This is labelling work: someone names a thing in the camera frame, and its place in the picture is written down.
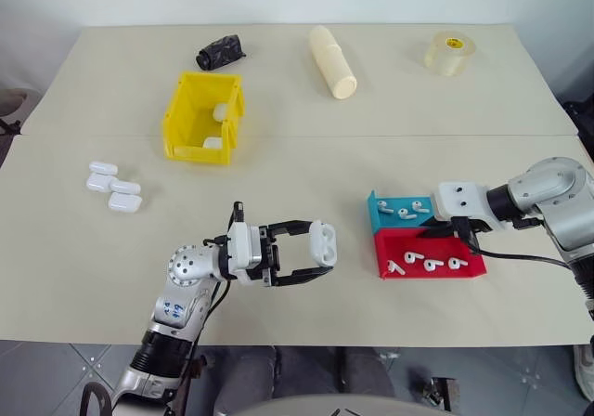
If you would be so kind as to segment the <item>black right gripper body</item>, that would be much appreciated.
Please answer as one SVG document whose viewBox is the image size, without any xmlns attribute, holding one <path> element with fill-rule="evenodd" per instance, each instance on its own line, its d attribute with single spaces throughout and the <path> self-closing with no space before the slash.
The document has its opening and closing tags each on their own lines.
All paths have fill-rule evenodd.
<svg viewBox="0 0 594 416">
<path fill-rule="evenodd" d="M 492 228 L 484 221 L 470 219 L 469 217 L 452 217 L 450 223 L 453 232 L 469 247 L 470 250 L 480 249 L 480 244 L 477 240 L 478 233 L 488 233 L 492 231 Z"/>
</svg>

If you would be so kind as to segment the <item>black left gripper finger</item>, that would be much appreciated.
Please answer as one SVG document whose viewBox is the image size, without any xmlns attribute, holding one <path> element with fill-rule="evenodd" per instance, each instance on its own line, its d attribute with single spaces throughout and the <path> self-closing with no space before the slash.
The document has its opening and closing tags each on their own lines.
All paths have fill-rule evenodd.
<svg viewBox="0 0 594 416">
<path fill-rule="evenodd" d="M 270 240 L 275 242 L 278 235 L 298 236 L 307 234 L 312 226 L 312 221 L 290 220 L 270 225 Z"/>
<path fill-rule="evenodd" d="M 304 269 L 293 270 L 288 276 L 274 275 L 273 286 L 285 287 L 292 285 L 305 284 L 309 281 L 322 277 L 333 269 L 332 266 L 318 266 Z"/>
</svg>

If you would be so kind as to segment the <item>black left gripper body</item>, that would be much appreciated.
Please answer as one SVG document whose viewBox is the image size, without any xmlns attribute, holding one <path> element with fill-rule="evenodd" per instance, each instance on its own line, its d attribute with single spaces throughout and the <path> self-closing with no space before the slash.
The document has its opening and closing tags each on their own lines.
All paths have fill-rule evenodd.
<svg viewBox="0 0 594 416">
<path fill-rule="evenodd" d="M 262 260 L 257 267 L 261 279 L 267 287 L 281 287 L 277 235 L 283 233 L 281 224 L 271 224 L 259 227 Z"/>
</svg>

